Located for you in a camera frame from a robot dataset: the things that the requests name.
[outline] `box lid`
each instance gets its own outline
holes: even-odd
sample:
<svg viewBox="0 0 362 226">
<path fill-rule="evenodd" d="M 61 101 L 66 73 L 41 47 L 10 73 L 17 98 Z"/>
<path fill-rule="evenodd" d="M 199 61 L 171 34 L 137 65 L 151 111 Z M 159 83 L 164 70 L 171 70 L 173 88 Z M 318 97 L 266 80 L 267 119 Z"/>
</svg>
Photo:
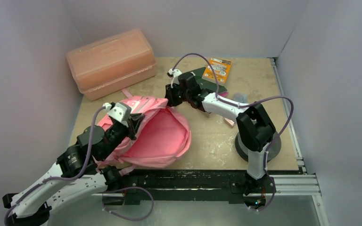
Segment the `box lid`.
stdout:
<svg viewBox="0 0 362 226">
<path fill-rule="evenodd" d="M 68 52 L 66 57 L 80 91 L 155 62 L 153 50 L 139 29 L 77 48 Z"/>
</svg>

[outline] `cable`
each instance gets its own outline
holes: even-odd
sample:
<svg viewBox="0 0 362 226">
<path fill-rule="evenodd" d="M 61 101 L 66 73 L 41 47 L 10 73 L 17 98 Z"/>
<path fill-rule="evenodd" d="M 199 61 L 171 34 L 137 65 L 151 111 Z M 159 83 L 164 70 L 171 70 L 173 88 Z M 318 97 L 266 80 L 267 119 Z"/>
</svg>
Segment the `cable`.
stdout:
<svg viewBox="0 0 362 226">
<path fill-rule="evenodd" d="M 122 188 L 122 189 L 119 189 L 119 190 L 110 191 L 110 192 L 104 192 L 104 193 L 116 193 L 116 192 L 127 191 L 127 190 L 130 190 L 130 189 L 139 189 L 139 190 L 142 190 L 142 191 L 144 191 L 146 194 L 149 195 L 150 200 L 152 201 L 152 205 L 150 206 L 149 212 L 148 212 L 145 216 L 140 217 L 140 218 L 129 218 L 129 217 L 120 215 L 120 214 L 118 214 L 118 213 L 116 213 L 116 212 L 113 212 L 113 211 L 109 210 L 109 209 L 105 206 L 105 204 L 103 203 L 103 200 L 102 200 L 102 206 L 103 206 L 103 209 L 102 209 L 102 210 L 104 210 L 104 211 L 106 211 L 106 212 L 108 212 L 108 213 L 110 213 L 110 214 L 113 214 L 113 215 L 115 215 L 116 217 L 119 217 L 119 218 L 122 218 L 122 219 L 125 219 L 125 220 L 129 220 L 129 221 L 140 221 L 140 220 L 144 220 L 144 219 L 148 218 L 149 215 L 150 215 L 150 214 L 152 213 L 152 211 L 153 211 L 153 207 L 154 207 L 154 205 L 155 205 L 155 202 L 154 202 L 154 200 L 153 200 L 152 194 L 151 194 L 149 191 L 147 191 L 145 188 L 142 188 L 142 187 L 126 187 L 126 188 Z"/>
<path fill-rule="evenodd" d="M 267 164 L 267 158 L 268 158 L 268 151 L 269 149 L 271 148 L 271 146 L 274 144 L 274 142 L 280 138 L 281 134 L 284 132 L 284 130 L 287 128 L 289 122 L 291 121 L 291 118 L 292 118 L 292 114 L 293 114 L 293 111 L 294 111 L 294 104 L 292 102 L 292 100 L 289 98 L 289 97 L 284 97 L 284 96 L 273 96 L 273 97 L 268 97 L 268 98 L 265 98 L 265 99 L 262 99 L 262 100 L 259 100 L 259 101 L 256 101 L 252 104 L 246 104 L 246 105 L 238 105 L 238 104 L 235 104 L 233 102 L 230 102 L 230 101 L 227 101 L 225 99 L 222 99 L 219 95 L 218 95 L 218 91 L 219 91 L 219 84 L 218 84 L 218 80 L 217 80 L 217 76 L 216 76 L 216 73 L 214 72 L 214 69 L 212 67 L 212 65 L 210 64 L 210 62 L 202 55 L 200 55 L 199 53 L 188 53 L 188 54 L 185 54 L 184 56 L 182 56 L 174 65 L 173 67 L 173 70 L 175 70 L 175 68 L 177 67 L 177 65 L 181 62 L 182 59 L 184 59 L 185 57 L 187 56 L 190 56 L 190 55 L 196 55 L 198 57 L 201 57 L 202 59 L 204 59 L 207 64 L 209 65 L 210 69 L 212 70 L 213 72 L 213 75 L 214 75 L 214 80 L 216 81 L 216 91 L 215 91 L 215 96 L 216 96 L 216 99 L 220 100 L 221 102 L 223 103 L 226 103 L 226 104 L 229 104 L 231 106 L 235 106 L 235 107 L 238 107 L 238 108 L 247 108 L 247 107 L 252 107 L 252 106 L 255 106 L 257 104 L 261 104 L 263 102 L 266 102 L 266 101 L 269 101 L 269 100 L 274 100 L 274 99 L 286 99 L 287 101 L 289 101 L 290 105 L 291 105 L 291 109 L 289 111 L 289 115 L 288 115 L 288 118 L 287 118 L 287 121 L 285 122 L 284 126 L 282 127 L 282 129 L 280 130 L 280 132 L 275 136 L 275 138 L 269 143 L 269 145 L 267 146 L 265 152 L 264 152 L 264 158 L 263 158 L 263 165 L 265 166 Z M 271 198 L 270 200 L 266 203 L 266 205 L 264 205 L 262 208 L 260 209 L 257 209 L 256 211 L 262 211 L 264 209 L 266 209 L 270 203 L 272 202 L 272 200 L 274 199 L 274 196 L 275 196 L 275 193 L 276 193 L 276 188 L 275 188 L 275 182 L 274 182 L 274 178 L 270 177 L 268 171 L 266 168 L 264 168 L 264 172 L 266 174 L 266 176 L 268 176 L 272 182 L 272 195 L 271 195 Z"/>
<path fill-rule="evenodd" d="M 75 175 L 74 177 L 72 178 L 62 178 L 62 177 L 50 177 L 50 178 L 47 178 L 47 179 L 44 179 L 42 181 L 42 183 L 40 184 L 36 184 L 34 185 L 32 188 L 30 188 L 27 192 L 25 192 L 17 201 L 14 205 L 12 205 L 10 207 L 10 209 L 6 212 L 5 214 L 5 219 L 4 219 L 4 224 L 7 226 L 8 225 L 8 217 L 10 215 L 10 213 L 13 211 L 13 209 L 18 206 L 20 204 L 20 202 L 22 200 L 24 200 L 29 194 L 31 194 L 33 191 L 35 191 L 37 188 L 39 188 L 40 186 L 46 184 L 47 182 L 51 181 L 51 180 L 63 180 L 63 181 L 75 181 L 77 180 L 78 178 L 80 178 L 83 174 L 84 174 L 84 171 L 85 169 L 87 168 L 87 165 L 88 165 L 88 161 L 90 159 L 90 156 L 91 156 L 91 148 L 92 148 L 92 135 L 93 135 L 93 131 L 94 131 L 94 128 L 95 128 L 95 121 L 96 121 L 96 118 L 98 117 L 98 113 L 102 110 L 104 110 L 105 107 L 101 107 L 99 108 L 94 116 L 92 117 L 92 122 L 91 122 L 91 129 L 90 129 L 90 136 L 89 136 L 89 139 L 88 139 L 88 147 L 87 147 L 87 154 L 85 156 L 85 161 L 84 161 L 84 164 L 82 165 L 82 168 L 80 170 L 80 172 Z"/>
</svg>

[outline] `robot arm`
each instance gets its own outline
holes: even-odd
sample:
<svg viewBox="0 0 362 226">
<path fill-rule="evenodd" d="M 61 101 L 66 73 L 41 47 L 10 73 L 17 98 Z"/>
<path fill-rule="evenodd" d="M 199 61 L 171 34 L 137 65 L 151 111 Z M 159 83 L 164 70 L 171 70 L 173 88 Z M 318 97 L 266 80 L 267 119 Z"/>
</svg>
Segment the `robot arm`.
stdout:
<svg viewBox="0 0 362 226">
<path fill-rule="evenodd" d="M 108 186 L 118 186 L 116 182 L 121 175 L 116 167 L 97 172 L 94 159 L 105 160 L 126 137 L 135 139 L 144 115 L 131 114 L 131 108 L 123 103 L 105 103 L 104 108 L 113 122 L 108 130 L 94 126 L 90 134 L 88 127 L 40 179 L 21 193 L 3 197 L 5 208 L 13 213 L 7 219 L 8 225 L 42 225 L 50 213 L 83 197 L 104 192 Z M 90 142 L 91 155 L 87 156 Z M 85 162 L 81 177 L 73 179 Z"/>
<path fill-rule="evenodd" d="M 166 85 L 165 97 L 169 100 L 169 106 L 188 102 L 195 109 L 215 113 L 237 123 L 243 148 L 249 155 L 247 174 L 254 180 L 261 179 L 265 175 L 267 163 L 263 148 L 272 141 L 276 132 L 263 105 L 244 108 L 239 107 L 238 102 L 226 98 L 220 101 L 211 90 L 201 89 L 190 72 L 181 73 L 178 69 L 170 69 L 167 75 L 173 78 L 172 83 Z"/>
</svg>

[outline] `black circular disc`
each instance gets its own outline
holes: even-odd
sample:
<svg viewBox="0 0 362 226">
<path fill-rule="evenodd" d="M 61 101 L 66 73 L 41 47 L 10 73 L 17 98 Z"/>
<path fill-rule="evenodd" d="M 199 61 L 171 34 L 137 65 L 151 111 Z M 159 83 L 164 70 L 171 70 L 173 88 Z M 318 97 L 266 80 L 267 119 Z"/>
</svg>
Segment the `black circular disc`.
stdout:
<svg viewBox="0 0 362 226">
<path fill-rule="evenodd" d="M 273 138 L 278 134 L 278 132 L 275 132 L 272 136 Z M 275 143 L 270 147 L 269 154 L 267 157 L 267 162 L 269 162 L 271 159 L 275 158 L 281 151 L 281 139 L 278 138 Z M 235 148 L 237 150 L 237 153 L 241 156 L 241 158 L 247 162 L 249 162 L 249 157 L 247 152 L 244 150 L 248 150 L 247 147 L 245 147 L 241 141 L 241 136 L 239 133 L 235 136 Z"/>
</svg>

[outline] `gray floor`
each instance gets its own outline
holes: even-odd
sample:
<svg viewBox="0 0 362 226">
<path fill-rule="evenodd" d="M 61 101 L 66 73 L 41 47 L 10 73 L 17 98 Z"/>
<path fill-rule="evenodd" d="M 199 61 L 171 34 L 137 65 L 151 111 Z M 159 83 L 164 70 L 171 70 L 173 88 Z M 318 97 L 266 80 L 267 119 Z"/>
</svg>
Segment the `gray floor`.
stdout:
<svg viewBox="0 0 362 226">
<path fill-rule="evenodd" d="M 146 214 L 150 202 L 139 206 L 112 208 L 129 217 Z M 156 201 L 152 215 L 143 221 L 130 222 L 102 211 L 98 196 L 89 197 L 51 217 L 51 226 L 319 226 L 311 196 L 278 196 L 259 214 L 243 204 L 227 202 Z"/>
</svg>

